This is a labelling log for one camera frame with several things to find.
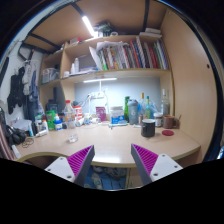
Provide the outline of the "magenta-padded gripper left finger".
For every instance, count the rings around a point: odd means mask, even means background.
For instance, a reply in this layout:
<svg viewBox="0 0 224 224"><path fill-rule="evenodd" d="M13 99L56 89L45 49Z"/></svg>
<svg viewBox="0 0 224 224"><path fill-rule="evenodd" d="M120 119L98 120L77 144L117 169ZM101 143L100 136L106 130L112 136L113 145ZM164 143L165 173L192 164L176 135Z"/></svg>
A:
<svg viewBox="0 0 224 224"><path fill-rule="evenodd" d="M94 155L94 146L90 145L69 157L58 157L46 171L83 187Z"/></svg>

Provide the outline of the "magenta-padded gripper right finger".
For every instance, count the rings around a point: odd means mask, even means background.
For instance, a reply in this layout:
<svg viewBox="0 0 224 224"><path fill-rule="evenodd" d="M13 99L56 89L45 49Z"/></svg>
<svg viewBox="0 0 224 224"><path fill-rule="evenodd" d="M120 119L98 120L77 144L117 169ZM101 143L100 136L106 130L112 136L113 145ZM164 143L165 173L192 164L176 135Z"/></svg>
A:
<svg viewBox="0 0 224 224"><path fill-rule="evenodd" d="M157 155L136 144L131 145L131 155L135 161L143 185L148 185L182 169L167 154Z"/></svg>

